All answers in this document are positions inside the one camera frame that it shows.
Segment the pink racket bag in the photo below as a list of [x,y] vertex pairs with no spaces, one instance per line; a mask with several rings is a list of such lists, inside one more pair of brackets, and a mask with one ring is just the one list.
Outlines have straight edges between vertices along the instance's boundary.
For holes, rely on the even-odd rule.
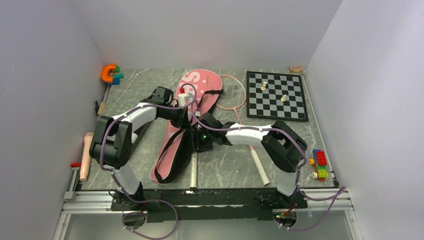
[[182,107],[192,101],[188,108],[176,111],[177,119],[170,120],[158,159],[149,177],[157,184],[172,183],[187,166],[195,152],[193,113],[202,115],[212,113],[218,98],[223,93],[221,77],[210,70],[194,69],[185,73],[175,91],[174,107]]

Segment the pink badminton racket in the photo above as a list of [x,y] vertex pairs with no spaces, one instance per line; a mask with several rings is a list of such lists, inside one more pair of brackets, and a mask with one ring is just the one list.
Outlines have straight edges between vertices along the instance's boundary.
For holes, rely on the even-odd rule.
[[190,171],[190,189],[197,188],[197,173],[198,173],[198,153],[195,152],[191,156],[191,171]]
[[[237,117],[238,123],[241,125],[242,121],[239,116],[238,109],[241,108],[246,102],[246,99],[247,99],[246,90],[243,84],[238,79],[236,79],[235,77],[231,75],[222,74],[219,77],[221,78],[221,81],[222,81],[223,93],[220,95],[216,103],[216,106],[223,110],[233,110]],[[269,185],[271,182],[260,161],[257,151],[252,145],[250,145],[249,148],[250,148],[252,159],[259,172],[263,185],[264,186]]]

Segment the black shuttlecock tube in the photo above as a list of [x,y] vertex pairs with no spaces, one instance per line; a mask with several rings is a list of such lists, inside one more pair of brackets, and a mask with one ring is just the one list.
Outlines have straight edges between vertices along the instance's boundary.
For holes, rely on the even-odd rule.
[[136,144],[138,143],[143,136],[145,135],[147,129],[149,128],[150,124],[146,123],[143,126],[139,127],[138,129],[136,129],[132,134],[131,134],[131,143],[132,144]]

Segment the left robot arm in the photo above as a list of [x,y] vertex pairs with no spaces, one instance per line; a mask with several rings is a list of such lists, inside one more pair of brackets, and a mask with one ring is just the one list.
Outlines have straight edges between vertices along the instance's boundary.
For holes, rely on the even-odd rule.
[[129,160],[139,138],[133,137],[143,126],[157,118],[169,120],[178,128],[166,143],[166,152],[175,138],[191,129],[188,108],[196,102],[196,93],[180,89],[177,106],[173,106],[172,90],[158,86],[152,94],[142,99],[134,108],[114,117],[101,116],[95,126],[89,155],[96,159],[102,170],[110,172],[117,190],[124,194],[124,204],[131,210],[139,209],[144,203],[143,185],[136,178]]

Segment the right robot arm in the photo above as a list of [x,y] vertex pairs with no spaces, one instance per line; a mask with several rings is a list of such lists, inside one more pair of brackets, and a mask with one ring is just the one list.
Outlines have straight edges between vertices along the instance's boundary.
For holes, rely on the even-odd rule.
[[262,147],[279,169],[276,203],[287,208],[295,201],[299,171],[306,159],[306,142],[285,122],[277,120],[264,126],[242,125],[234,122],[222,124],[210,113],[193,117],[204,130],[205,139],[218,145],[247,145]]

